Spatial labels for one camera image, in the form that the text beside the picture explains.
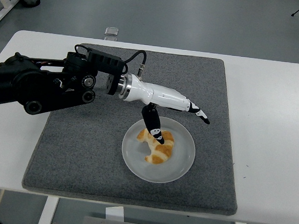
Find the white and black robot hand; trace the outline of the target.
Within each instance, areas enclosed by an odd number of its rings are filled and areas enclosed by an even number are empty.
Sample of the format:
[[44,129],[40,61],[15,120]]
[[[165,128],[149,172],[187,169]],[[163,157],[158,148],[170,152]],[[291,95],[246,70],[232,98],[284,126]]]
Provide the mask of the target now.
[[209,124],[207,115],[191,102],[187,97],[168,87],[153,83],[142,82],[137,76],[127,74],[124,77],[124,91],[120,98],[125,101],[142,101],[145,107],[142,109],[142,117],[148,132],[160,144],[164,144],[161,133],[160,118],[156,106],[166,107],[177,111],[187,111],[196,114],[206,124]]

